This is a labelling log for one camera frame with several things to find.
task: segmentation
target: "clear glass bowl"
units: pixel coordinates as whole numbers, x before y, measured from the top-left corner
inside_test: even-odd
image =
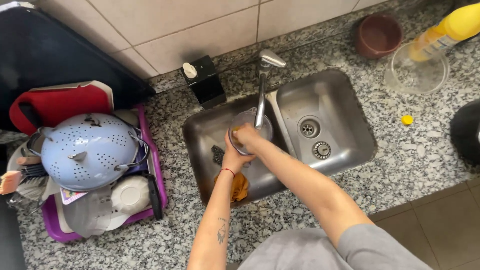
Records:
[[[243,144],[241,144],[238,140],[236,140],[233,137],[232,132],[236,130],[236,128],[241,127],[245,123],[251,123],[252,125],[254,125],[255,116],[257,114],[256,112],[257,112],[257,108],[251,108],[250,110],[246,110],[244,112],[237,114],[233,118],[232,123],[228,128],[228,138],[230,139],[230,142],[232,143],[233,147],[235,147],[235,149],[243,156],[251,155],[252,153],[250,153]],[[262,138],[268,141],[272,140],[273,127],[272,127],[272,123],[270,122],[270,119],[268,119],[266,115],[264,115],[264,124],[262,128],[259,130],[259,134],[260,136],[262,136]]]
[[[426,94],[438,91],[448,79],[450,65],[443,53],[426,61],[415,61],[417,42],[401,46],[392,56],[385,70],[384,83],[387,87],[407,94]]]

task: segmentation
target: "sink drain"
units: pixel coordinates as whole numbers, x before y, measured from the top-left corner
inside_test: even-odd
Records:
[[[313,116],[305,116],[300,120],[300,124],[298,126],[299,133],[303,136],[312,139],[319,135],[320,133],[320,124],[318,121],[313,119]]]
[[[312,147],[313,155],[320,160],[327,159],[331,152],[332,149],[326,142],[316,142]]]

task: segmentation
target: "orange cloth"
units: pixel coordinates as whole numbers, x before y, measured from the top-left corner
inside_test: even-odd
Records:
[[[217,178],[218,174],[215,176],[214,183],[216,183]],[[248,180],[241,172],[239,172],[233,178],[232,189],[230,190],[230,202],[240,201],[244,199],[247,194]]]

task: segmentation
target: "sink basin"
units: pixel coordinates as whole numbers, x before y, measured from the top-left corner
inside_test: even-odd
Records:
[[[350,80],[339,70],[287,84],[267,99],[276,99],[290,154],[325,175],[361,165],[376,151]]]
[[[200,198],[204,205],[210,199],[214,178],[220,171],[220,166],[212,161],[212,146],[217,145],[225,149],[223,137],[233,117],[257,105],[258,95],[249,96],[220,107],[204,110],[192,115],[185,121],[183,137],[200,191]],[[285,139],[282,137],[272,104],[269,102],[265,103],[265,115],[272,122],[272,143],[287,151]],[[232,207],[245,205],[286,189],[259,159],[253,160],[248,168],[242,170],[242,173],[249,181],[248,195],[245,199],[232,203]]]
[[[223,137],[233,117],[257,104],[258,96],[249,96],[185,121],[183,137],[204,205],[220,170],[212,161],[212,146],[224,149]],[[265,115],[272,122],[272,142],[325,175],[368,162],[376,151],[355,91],[347,75],[339,70],[325,70],[267,93]],[[259,159],[242,173],[249,180],[248,195],[231,207],[286,189]]]

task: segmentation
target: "black soap dispenser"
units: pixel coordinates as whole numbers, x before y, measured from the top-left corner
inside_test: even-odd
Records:
[[[210,56],[205,55],[191,63],[184,63],[180,70],[188,87],[204,109],[211,109],[227,101]]]

